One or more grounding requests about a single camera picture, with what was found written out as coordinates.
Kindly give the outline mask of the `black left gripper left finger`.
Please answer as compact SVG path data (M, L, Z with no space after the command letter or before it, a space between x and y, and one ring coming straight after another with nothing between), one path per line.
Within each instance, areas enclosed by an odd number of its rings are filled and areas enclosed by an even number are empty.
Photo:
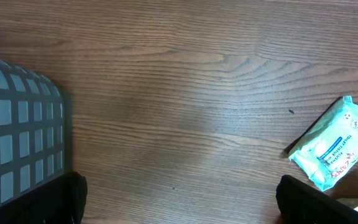
M86 177L68 172L1 206L0 224L80 224L87 194Z

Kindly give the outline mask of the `teal wet wipes pack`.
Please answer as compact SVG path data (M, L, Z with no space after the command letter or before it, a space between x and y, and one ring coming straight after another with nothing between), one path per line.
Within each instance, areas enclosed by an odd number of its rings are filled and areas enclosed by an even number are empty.
M343 96L292 147L295 161L322 191L331 189L358 161L358 105Z

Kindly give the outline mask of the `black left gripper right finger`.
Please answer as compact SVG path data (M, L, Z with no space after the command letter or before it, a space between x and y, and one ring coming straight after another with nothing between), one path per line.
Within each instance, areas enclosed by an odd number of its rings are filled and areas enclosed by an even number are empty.
M284 223L358 224L358 212L302 181L283 175L276 189Z

